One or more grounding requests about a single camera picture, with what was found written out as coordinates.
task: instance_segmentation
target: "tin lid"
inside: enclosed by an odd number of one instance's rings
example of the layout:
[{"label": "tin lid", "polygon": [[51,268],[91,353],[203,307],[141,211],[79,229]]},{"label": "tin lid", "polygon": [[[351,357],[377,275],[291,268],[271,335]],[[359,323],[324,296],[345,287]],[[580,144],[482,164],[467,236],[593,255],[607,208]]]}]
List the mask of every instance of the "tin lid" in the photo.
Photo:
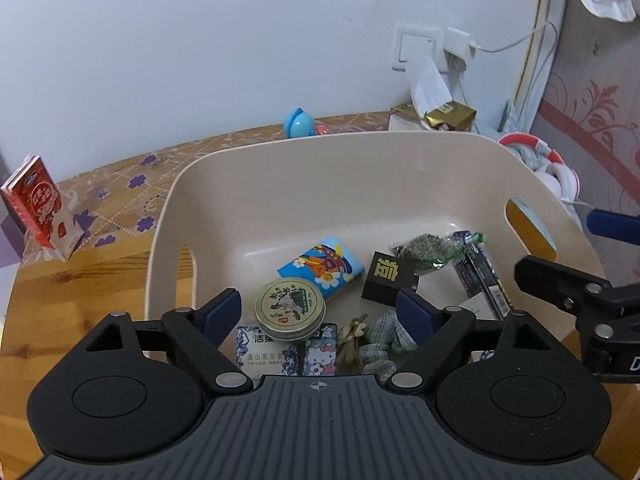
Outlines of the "tin lid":
[{"label": "tin lid", "polygon": [[255,319],[273,338],[301,340],[318,329],[326,307],[320,290],[302,278],[268,283],[255,301]]}]

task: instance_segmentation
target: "light switch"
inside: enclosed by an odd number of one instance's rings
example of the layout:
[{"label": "light switch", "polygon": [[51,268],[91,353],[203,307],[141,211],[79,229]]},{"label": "light switch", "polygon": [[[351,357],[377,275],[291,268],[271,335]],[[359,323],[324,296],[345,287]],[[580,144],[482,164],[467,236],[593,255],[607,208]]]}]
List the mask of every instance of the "light switch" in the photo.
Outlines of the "light switch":
[{"label": "light switch", "polygon": [[438,70],[446,72],[449,66],[442,49],[443,42],[444,31],[439,28],[398,25],[391,67],[396,70],[404,70],[407,59],[413,56],[430,55]]}]

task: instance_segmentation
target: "red carton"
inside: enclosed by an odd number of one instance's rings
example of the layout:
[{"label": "red carton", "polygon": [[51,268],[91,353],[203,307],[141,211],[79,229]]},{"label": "red carton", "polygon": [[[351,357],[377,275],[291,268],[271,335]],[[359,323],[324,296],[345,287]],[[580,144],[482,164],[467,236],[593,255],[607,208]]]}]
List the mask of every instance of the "red carton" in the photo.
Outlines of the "red carton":
[{"label": "red carton", "polygon": [[66,262],[83,230],[40,157],[25,159],[1,189],[36,241],[53,257]]}]

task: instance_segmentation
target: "headphones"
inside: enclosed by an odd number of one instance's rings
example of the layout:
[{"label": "headphones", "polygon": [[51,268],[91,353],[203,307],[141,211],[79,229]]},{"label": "headphones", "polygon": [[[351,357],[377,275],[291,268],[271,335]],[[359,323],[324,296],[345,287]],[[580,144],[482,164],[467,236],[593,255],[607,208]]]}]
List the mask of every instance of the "headphones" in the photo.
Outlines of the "headphones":
[{"label": "headphones", "polygon": [[548,161],[544,168],[534,172],[554,196],[563,202],[573,202],[580,194],[580,179],[574,170],[569,168],[556,150],[552,150],[542,139],[530,134],[506,134],[498,139],[503,146],[524,144],[534,152],[544,156]]}]

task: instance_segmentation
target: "blue ball toy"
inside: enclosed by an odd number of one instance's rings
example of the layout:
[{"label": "blue ball toy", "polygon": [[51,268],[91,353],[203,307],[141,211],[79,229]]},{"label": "blue ball toy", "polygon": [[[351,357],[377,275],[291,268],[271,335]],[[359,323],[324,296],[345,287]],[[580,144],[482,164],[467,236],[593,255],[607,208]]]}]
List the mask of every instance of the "blue ball toy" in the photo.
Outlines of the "blue ball toy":
[{"label": "blue ball toy", "polygon": [[310,137],[316,133],[316,122],[302,108],[296,110],[284,121],[284,134],[287,139]]}]

